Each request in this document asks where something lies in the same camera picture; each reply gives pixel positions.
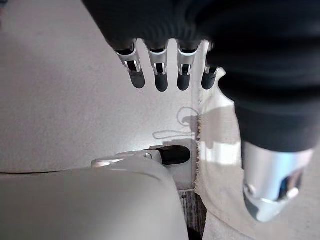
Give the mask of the left robot hand black cloth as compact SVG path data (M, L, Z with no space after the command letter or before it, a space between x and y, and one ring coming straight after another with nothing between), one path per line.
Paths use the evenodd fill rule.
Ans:
M137 39L155 86L168 87L168 41L177 42L177 86L185 91L198 47L209 42L201 81L218 83L235 105L243 198L250 215L272 220L298 193L320 141L320 3L317 0L85 0L85 8L127 69L145 85Z

